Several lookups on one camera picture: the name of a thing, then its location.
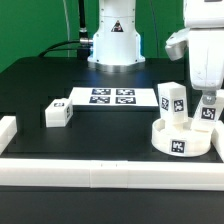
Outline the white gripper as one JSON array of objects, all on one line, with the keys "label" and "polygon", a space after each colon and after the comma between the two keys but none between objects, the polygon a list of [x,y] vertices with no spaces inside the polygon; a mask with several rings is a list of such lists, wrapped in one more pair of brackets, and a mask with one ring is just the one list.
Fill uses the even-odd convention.
[{"label": "white gripper", "polygon": [[191,29],[188,47],[192,87],[202,90],[204,104],[214,104],[224,80],[224,28]]}]

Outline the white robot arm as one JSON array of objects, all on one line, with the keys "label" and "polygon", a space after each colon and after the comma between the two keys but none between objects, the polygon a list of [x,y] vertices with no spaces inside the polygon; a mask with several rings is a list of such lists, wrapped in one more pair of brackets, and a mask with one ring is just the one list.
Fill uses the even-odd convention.
[{"label": "white robot arm", "polygon": [[[136,0],[99,0],[99,28],[88,57],[92,68],[123,72],[145,62],[135,29]],[[192,87],[206,105],[224,82],[224,0],[183,0],[184,28],[166,41],[173,61],[189,53]]]}]

